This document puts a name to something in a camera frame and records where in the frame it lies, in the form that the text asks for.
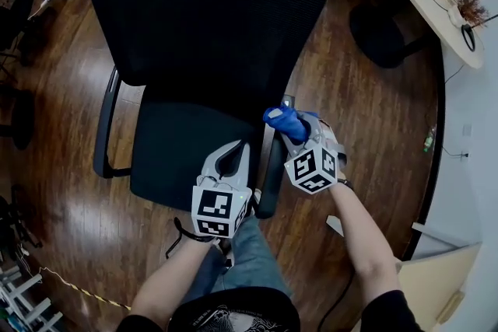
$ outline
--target graphic t-shirt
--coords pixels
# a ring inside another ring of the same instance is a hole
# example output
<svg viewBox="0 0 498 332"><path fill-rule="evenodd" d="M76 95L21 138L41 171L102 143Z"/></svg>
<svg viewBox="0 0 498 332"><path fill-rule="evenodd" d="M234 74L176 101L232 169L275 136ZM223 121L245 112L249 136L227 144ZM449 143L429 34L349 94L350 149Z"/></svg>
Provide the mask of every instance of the graphic t-shirt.
<svg viewBox="0 0 498 332"><path fill-rule="evenodd" d="M117 332L161 332L144 316L127 316ZM212 293L178 307L168 332L299 332L296 308L272 288L237 288ZM402 291L384 293L363 311L362 332L420 331Z"/></svg>

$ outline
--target white wall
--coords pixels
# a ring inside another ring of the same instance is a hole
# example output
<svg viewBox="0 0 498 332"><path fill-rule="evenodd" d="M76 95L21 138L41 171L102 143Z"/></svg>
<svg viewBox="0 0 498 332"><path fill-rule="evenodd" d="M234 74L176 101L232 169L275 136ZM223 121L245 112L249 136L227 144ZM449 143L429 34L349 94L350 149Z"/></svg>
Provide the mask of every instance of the white wall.
<svg viewBox="0 0 498 332"><path fill-rule="evenodd" d="M484 0L489 12L498 13L498 0ZM446 86L444 147L452 153L470 152L461 162L445 152L426 224L469 242L482 241L482 249L465 284L465 299L441 327L447 332L488 332L498 324L498 19L480 35L486 61L480 70L464 67ZM444 50L446 77L460 61ZM472 136L462 135L472 124ZM437 241L422 237L416 257L444 250Z"/></svg>

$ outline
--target wooden floor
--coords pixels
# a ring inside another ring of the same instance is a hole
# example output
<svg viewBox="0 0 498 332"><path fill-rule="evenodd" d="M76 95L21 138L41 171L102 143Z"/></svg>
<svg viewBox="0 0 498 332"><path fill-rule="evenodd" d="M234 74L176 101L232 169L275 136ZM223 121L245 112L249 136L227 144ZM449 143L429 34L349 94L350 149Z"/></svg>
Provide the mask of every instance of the wooden floor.
<svg viewBox="0 0 498 332"><path fill-rule="evenodd" d="M407 58L394 70L376 67L359 51L349 32L349 10L381 1L328 0L287 93L296 96L298 108L317 111L334 128L349 153L346 174L401 257L432 162L423 143L426 119L436 115L433 71L442 65L437 48ZM90 0L57 0L54 7L57 18L36 63L8 67L18 87L36 94L37 114L27 150L19 152L2 139L7 169L2 179L22 184L23 200L37 209L31 228L44 248L32 250L32 272L37 264L49 267L75 285L130 304L176 238L172 219L177 212L132 195L128 178L103 180L93 172L96 126L113 61ZM397 21L406 40L428 29L409 5ZM140 88L121 89L110 143L115 166L130 163L141 93ZM307 196L285 178L275 217L261 223L306 332L317 329L351 272L341 237L325 225L333 214L326 192ZM125 315L42 274L40 289L64 313L70 330L108 332ZM353 284L324 330L352 327L360 311Z"/></svg>

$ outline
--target yellow black striped tape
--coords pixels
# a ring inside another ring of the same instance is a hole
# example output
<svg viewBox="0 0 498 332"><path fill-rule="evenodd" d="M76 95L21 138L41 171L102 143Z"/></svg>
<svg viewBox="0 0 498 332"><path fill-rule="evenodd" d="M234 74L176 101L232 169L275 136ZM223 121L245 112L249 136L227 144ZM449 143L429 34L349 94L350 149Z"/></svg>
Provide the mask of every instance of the yellow black striped tape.
<svg viewBox="0 0 498 332"><path fill-rule="evenodd" d="M100 300L101 302L104 302L104 303L109 303L109 304L111 304L113 306L122 307L123 309L128 309L128 310L132 309L130 306L126 306L126 305L120 304L118 302L113 302L112 300L104 299L103 297L100 297L98 295L90 293L90 292L86 291L85 289L82 289L82 288L80 288L80 287L78 287L78 286L76 286L74 284L71 284L70 282L65 281L64 278L62 278L59 274L57 274L56 272L54 272L54 271L52 271L52 270L50 270L50 269L48 269L46 267L44 267L44 268L40 267L40 271L42 271L42 270L47 270L47 271L51 272L52 274L57 275L61 279L62 283L64 283L67 286L70 286L71 288L75 289L76 291L84 293L87 296L93 297L93 298L95 298L97 300Z"/></svg>

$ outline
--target blue object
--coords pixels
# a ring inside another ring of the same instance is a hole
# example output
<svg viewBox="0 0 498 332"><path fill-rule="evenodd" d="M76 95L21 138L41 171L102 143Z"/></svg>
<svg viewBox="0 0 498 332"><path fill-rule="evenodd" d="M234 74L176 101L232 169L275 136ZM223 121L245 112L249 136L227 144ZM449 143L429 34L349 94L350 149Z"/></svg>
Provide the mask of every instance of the blue object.
<svg viewBox="0 0 498 332"><path fill-rule="evenodd" d="M270 117L269 114L273 110L281 110L282 113L277 117ZM310 112L309 114L318 117L318 114ZM263 115L263 121L270 127L280 131L292 140L299 143L305 142L308 139L308 133L303 125L303 122L297 117L297 112L294 108L290 108L284 104L280 107L268 108Z"/></svg>

